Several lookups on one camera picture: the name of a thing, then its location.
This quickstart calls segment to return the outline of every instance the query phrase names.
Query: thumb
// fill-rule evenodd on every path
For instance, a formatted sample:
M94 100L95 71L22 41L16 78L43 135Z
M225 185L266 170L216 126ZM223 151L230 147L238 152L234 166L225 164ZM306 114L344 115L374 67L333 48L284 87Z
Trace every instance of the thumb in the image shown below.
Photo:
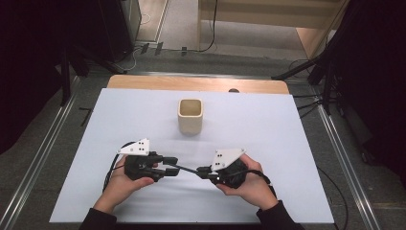
M154 183L153 179L149 177L142 177L140 179L134 180L133 181L134 191L140 190L145 186L151 185L153 183Z
M228 187L227 185L216 184L215 186L219 190L221 190L224 193L224 195L226 195L226 196L236 196L237 195L237 190L232 189L232 188Z

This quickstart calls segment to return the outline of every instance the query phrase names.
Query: sleeve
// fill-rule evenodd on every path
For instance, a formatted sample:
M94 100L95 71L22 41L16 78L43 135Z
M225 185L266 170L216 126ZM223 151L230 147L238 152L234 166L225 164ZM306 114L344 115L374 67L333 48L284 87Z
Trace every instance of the sleeve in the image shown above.
M79 230L113 230L116 221L116 217L91 208Z
M283 206L283 202L280 200L279 203L268 210L262 211L259 209L257 211L257 217L260 220L262 229L286 229L286 230L296 230L304 229L301 224L295 223L293 219L286 212Z

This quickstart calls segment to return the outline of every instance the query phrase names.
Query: cup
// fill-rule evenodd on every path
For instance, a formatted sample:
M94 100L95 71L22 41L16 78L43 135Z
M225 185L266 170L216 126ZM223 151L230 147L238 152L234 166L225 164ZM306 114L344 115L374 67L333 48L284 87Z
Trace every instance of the cup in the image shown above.
M185 135L196 135L202 130L203 103L199 99L183 99L178 106L179 130Z

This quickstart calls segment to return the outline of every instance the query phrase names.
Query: white tabletop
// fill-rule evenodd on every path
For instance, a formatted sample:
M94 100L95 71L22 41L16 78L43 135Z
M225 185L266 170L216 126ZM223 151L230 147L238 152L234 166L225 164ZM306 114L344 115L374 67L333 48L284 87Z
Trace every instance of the white tabletop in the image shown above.
M193 137L178 130L177 106L185 98L204 104L203 128ZM290 95L139 89L103 89L50 222L82 222L102 193L117 149L142 138L150 139L151 150L191 169L209 166L215 150L246 149L262 164L293 220L333 223ZM259 222L257 210L181 171L135 192L114 214L118 222L252 223Z

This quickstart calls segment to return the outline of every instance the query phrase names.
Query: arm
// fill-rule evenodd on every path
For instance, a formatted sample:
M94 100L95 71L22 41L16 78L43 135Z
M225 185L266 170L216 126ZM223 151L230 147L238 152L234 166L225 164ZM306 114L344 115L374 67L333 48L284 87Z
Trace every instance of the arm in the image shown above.
M131 180L124 174L124 162L126 155L117 162L116 168L110 178L110 182L96 201L93 208L89 210L79 230L85 229L114 229L117 218L114 217L114 208L125 201L133 192L153 184L153 179L143 177Z
M239 158L249 170L262 172L259 162L243 154ZM226 196L240 196L248 203L259 207L257 216L263 229L303 229L295 223L284 209L283 203L278 201L262 177L247 173L244 183L238 189L223 184L216 185Z

